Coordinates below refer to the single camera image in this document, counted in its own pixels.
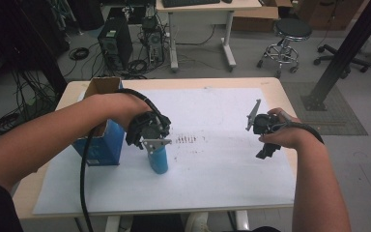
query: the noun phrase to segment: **black keyboard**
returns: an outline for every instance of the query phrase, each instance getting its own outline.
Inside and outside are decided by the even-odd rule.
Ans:
[[[185,7],[185,6],[219,3],[219,1],[220,0],[162,0],[162,6],[164,6],[165,8]]]

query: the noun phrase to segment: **person's left arm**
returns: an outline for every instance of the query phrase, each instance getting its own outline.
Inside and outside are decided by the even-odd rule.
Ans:
[[[0,137],[0,186],[14,184],[107,119],[125,130],[131,119],[150,107],[127,94],[94,95],[25,123]]]

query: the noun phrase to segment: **shoe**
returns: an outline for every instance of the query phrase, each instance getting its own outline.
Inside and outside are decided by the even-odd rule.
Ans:
[[[185,225],[185,232],[211,232],[207,225],[209,213],[191,213]]]

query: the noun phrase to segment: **person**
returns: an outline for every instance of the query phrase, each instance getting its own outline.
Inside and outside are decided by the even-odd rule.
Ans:
[[[285,119],[283,109],[274,108],[268,113]],[[300,119],[291,117],[293,122]],[[348,211],[332,165],[327,147],[312,133],[300,128],[282,128],[275,133],[261,135],[259,141],[292,148],[298,154],[297,184],[294,200],[292,231],[351,231]],[[208,213],[190,214],[185,232],[209,231]],[[253,231],[277,231],[260,227]]]
[[[146,103],[132,95],[94,95],[2,135],[0,231],[22,231],[9,194],[22,178],[35,172],[75,139],[106,119],[116,121],[126,130],[134,116],[150,110]],[[281,111],[281,108],[275,108],[269,114],[280,115]],[[297,128],[283,128],[261,136],[259,140],[298,152],[293,231],[351,230],[346,206],[324,144],[308,131]]]

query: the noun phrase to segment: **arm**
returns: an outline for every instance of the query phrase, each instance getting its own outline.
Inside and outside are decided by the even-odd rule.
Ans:
[[[281,110],[276,108],[269,114]],[[293,231],[351,231],[346,205],[324,144],[310,132],[297,128],[266,134],[260,141],[297,150]]]
[[[0,186],[11,190],[105,120],[113,119],[126,129],[133,116],[149,110],[131,95],[94,95],[11,130],[0,137]]]

